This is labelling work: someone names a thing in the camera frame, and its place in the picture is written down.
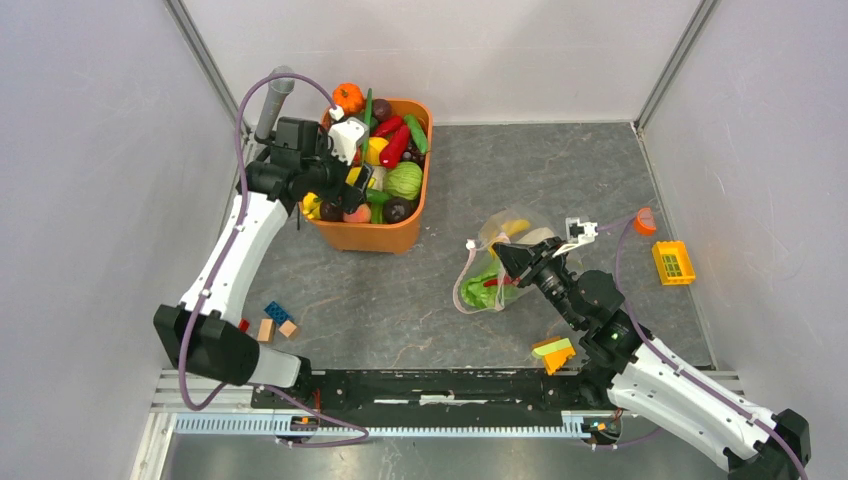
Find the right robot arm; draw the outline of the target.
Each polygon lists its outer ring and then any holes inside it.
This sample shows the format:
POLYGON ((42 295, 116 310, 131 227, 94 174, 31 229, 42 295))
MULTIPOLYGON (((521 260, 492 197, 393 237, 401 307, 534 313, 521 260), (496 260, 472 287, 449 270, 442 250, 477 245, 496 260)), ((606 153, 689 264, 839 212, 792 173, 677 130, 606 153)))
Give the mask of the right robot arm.
POLYGON ((589 364, 577 382, 591 408, 608 403, 653 422, 710 458, 730 479, 804 479, 808 421, 733 393, 673 353, 626 311, 612 274, 566 266, 563 243, 497 242, 493 251, 519 286, 533 285, 581 333, 589 364))

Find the red chili pepper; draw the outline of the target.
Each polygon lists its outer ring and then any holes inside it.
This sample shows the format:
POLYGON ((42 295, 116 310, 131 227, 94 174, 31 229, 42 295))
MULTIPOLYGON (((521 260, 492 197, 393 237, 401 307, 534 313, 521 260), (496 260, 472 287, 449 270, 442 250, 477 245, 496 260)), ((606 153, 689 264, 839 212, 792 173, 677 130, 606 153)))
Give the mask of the red chili pepper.
POLYGON ((485 288, 500 286, 500 285, 517 285, 520 282, 519 279, 513 279, 509 276, 504 276, 503 278, 494 277, 489 280, 486 280, 482 283, 482 286, 485 288))

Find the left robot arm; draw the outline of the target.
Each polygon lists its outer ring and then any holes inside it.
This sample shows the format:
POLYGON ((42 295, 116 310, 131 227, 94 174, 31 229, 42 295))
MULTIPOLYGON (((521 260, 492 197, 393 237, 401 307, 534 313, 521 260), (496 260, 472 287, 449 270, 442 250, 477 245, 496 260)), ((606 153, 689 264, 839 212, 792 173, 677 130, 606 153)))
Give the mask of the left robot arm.
POLYGON ((160 306, 153 325, 176 368, 231 385, 270 384, 290 407, 306 405, 313 379, 300 357, 261 345, 238 327, 249 287, 272 239, 299 202, 316 194, 352 213, 364 204, 371 168, 347 181, 368 126, 356 118, 329 128, 282 117, 271 144, 246 166, 213 252, 175 306, 160 306))

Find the green zucchini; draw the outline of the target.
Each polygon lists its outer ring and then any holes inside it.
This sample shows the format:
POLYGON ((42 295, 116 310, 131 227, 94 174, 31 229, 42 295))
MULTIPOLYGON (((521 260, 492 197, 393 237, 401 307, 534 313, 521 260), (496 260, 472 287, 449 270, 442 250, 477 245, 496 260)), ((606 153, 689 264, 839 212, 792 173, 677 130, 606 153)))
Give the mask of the green zucchini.
POLYGON ((421 154, 426 154, 429 151, 429 140, 419 119, 411 114, 405 115, 403 119, 410 131, 415 147, 421 154))

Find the clear zip top bag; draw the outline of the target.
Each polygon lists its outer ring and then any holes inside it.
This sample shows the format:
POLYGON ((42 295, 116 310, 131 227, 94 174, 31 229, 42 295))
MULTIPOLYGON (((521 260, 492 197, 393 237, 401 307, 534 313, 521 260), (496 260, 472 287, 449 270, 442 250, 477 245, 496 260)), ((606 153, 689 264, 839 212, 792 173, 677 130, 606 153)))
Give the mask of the clear zip top bag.
POLYGON ((489 217, 478 236, 466 242, 467 261, 452 288, 456 309, 466 315, 500 312, 534 286, 558 311, 567 309, 577 272, 569 254, 592 243, 598 224, 565 219, 564 231, 525 207, 489 217))

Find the green napa cabbage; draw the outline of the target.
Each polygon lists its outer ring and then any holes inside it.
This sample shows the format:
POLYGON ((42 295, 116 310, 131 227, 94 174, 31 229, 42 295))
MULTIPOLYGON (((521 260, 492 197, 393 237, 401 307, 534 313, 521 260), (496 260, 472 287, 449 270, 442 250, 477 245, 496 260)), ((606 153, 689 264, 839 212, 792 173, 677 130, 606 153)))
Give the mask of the green napa cabbage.
POLYGON ((507 276, 499 261, 492 261, 476 276, 464 280, 460 284, 462 301, 476 310, 503 310, 507 305, 516 301, 521 290, 515 285, 500 285, 485 288, 482 283, 494 277, 507 276))

